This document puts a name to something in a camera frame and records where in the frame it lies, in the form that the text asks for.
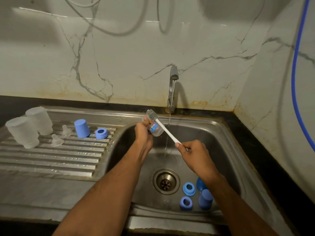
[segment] frosted plastic cup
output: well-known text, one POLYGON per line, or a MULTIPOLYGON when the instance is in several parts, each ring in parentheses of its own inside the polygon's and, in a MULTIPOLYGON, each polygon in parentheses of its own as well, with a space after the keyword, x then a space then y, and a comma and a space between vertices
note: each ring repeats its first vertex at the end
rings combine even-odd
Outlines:
POLYGON ((36 130, 43 136, 53 132, 53 122, 48 116, 47 110, 43 107, 35 107, 26 111, 26 116, 29 117, 36 130))
POLYGON ((5 125, 17 143, 26 149, 36 147, 39 144, 38 133, 31 119, 18 117, 7 121, 5 125))

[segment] silicone bristle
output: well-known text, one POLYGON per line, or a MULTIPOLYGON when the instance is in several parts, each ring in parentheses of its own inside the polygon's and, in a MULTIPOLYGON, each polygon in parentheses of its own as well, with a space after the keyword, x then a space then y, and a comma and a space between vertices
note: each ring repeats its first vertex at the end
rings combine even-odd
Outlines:
POLYGON ((152 109, 147 110, 147 115, 152 121, 155 121, 158 118, 158 115, 152 109))

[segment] white brush handle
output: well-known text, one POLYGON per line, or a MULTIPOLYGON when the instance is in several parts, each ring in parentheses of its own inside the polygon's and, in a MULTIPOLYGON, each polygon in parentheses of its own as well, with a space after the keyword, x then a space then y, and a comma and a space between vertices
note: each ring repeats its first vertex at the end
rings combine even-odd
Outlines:
POLYGON ((174 143, 180 143, 180 144, 181 144, 181 142, 180 142, 179 140, 177 140, 176 137, 174 137, 174 136, 169 132, 169 130, 167 130, 167 128, 163 125, 163 123, 160 122, 160 120, 159 120, 158 118, 157 118, 155 121, 156 121, 156 122, 160 125, 160 127, 162 127, 163 130, 171 137, 171 139, 174 141, 174 143))

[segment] wall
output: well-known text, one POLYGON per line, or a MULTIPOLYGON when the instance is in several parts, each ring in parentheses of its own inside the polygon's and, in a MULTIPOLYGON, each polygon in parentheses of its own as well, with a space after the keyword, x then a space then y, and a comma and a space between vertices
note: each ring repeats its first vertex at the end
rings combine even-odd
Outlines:
MULTIPOLYGON (((291 98, 295 36, 304 0, 275 19, 238 99, 235 113, 315 203, 315 153, 297 122, 291 98)), ((315 139, 315 0, 311 0, 296 71, 302 118, 315 139)))
POLYGON ((232 111, 287 2, 2 0, 0 94, 166 106, 176 65, 178 107, 232 111))

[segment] white wire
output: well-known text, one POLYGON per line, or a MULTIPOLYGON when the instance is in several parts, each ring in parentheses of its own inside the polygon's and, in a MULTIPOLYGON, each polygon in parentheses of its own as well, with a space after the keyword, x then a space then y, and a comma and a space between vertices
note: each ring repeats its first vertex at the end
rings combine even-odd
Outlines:
POLYGON ((89 5, 82 5, 82 4, 79 4, 79 3, 75 3, 74 1, 71 1, 71 0, 67 0, 68 2, 70 2, 70 3, 72 3, 73 5, 76 5, 77 7, 92 7, 92 6, 94 6, 94 5, 96 5, 97 3, 99 3, 100 2, 100 0, 97 0, 97 1, 95 1, 95 2, 93 2, 93 3, 91 3, 91 4, 89 4, 89 5))

